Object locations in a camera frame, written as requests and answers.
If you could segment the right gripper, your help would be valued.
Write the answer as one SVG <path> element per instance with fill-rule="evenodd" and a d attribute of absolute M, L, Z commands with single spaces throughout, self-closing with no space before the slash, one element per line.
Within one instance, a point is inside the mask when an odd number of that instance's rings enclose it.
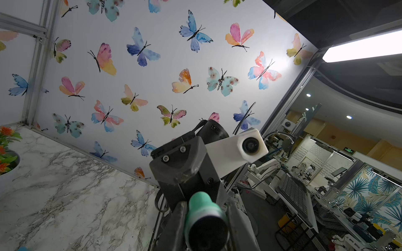
<path fill-rule="evenodd" d="M 227 201 L 201 137 L 175 139 L 152 151 L 151 157 L 150 169 L 171 210 L 199 191 L 207 193 L 220 207 Z"/>

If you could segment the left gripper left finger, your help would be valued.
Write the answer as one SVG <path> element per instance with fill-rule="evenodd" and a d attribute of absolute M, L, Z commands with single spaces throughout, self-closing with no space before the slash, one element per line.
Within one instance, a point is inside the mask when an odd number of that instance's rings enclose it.
<path fill-rule="evenodd" d="M 170 217 L 159 239 L 154 247 L 154 251 L 185 251 L 184 226 L 188 205 L 186 201 L 180 201 Z"/>

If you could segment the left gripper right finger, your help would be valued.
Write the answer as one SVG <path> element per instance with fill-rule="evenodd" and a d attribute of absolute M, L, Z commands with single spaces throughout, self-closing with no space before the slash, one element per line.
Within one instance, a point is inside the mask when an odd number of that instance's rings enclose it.
<path fill-rule="evenodd" d="M 259 251 L 251 222 L 233 201 L 227 203 L 229 225 L 228 251 Z"/>

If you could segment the teal stamp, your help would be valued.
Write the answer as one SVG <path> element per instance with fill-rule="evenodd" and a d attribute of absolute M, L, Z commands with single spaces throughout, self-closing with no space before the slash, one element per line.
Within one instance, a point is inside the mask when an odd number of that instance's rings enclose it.
<path fill-rule="evenodd" d="M 221 251 L 229 240 L 228 220 L 211 197 L 199 191 L 188 202 L 184 236 L 191 251 Z"/>

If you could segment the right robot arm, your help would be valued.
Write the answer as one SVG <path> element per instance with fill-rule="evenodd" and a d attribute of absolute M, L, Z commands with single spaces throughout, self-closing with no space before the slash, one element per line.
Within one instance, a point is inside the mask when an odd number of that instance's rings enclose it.
<path fill-rule="evenodd" d="M 207 193 L 219 206 L 224 203 L 224 185 L 206 144 L 228 137 L 219 123 L 204 120 L 192 131 L 151 152 L 150 169 L 171 211 L 199 191 Z"/>

